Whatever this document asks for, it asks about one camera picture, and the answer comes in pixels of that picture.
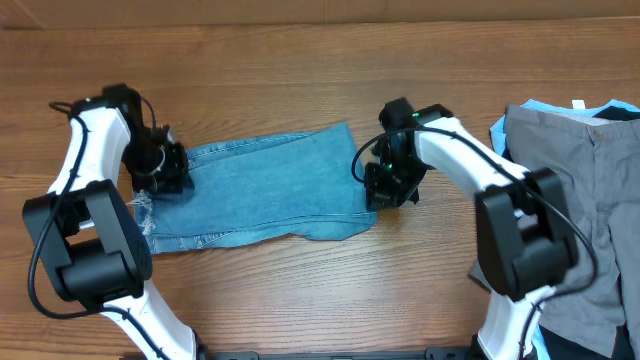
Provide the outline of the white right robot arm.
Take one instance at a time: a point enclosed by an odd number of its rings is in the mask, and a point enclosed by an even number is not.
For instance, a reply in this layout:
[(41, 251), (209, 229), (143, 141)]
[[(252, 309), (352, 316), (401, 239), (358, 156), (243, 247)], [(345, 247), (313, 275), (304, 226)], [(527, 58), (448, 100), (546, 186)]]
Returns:
[(404, 98), (379, 114), (384, 131), (366, 143), (375, 161), (356, 181), (370, 211), (417, 202), (426, 172), (444, 174), (475, 206), (477, 261), (488, 282), (484, 324), (463, 359), (536, 359), (534, 330), (546, 302), (588, 289), (591, 280), (562, 288), (580, 246), (595, 255), (569, 218), (558, 175), (529, 170), (496, 154), (440, 104), (416, 110)]

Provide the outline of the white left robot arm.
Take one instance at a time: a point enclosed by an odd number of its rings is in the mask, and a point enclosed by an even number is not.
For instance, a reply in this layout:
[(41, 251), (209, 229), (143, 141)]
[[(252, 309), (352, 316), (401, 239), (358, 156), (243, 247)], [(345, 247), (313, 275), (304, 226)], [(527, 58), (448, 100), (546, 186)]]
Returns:
[(182, 192), (191, 182), (184, 146), (168, 126), (144, 123), (151, 105), (126, 84), (49, 106), (66, 115), (72, 134), (56, 180), (22, 210), (34, 243), (32, 305), (52, 319), (102, 315), (145, 359), (210, 358), (154, 285), (149, 246), (117, 189), (126, 169), (136, 191)]

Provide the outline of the light blue denim jeans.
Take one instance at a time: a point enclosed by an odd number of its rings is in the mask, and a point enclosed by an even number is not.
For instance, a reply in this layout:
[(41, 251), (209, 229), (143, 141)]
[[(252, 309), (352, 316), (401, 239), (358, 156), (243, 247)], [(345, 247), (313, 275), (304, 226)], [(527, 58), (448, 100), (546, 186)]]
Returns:
[(377, 222), (366, 208), (356, 145), (340, 123), (319, 132), (212, 143), (187, 153), (180, 193), (135, 193), (135, 219), (152, 253), (233, 248), (297, 235), (344, 240)]

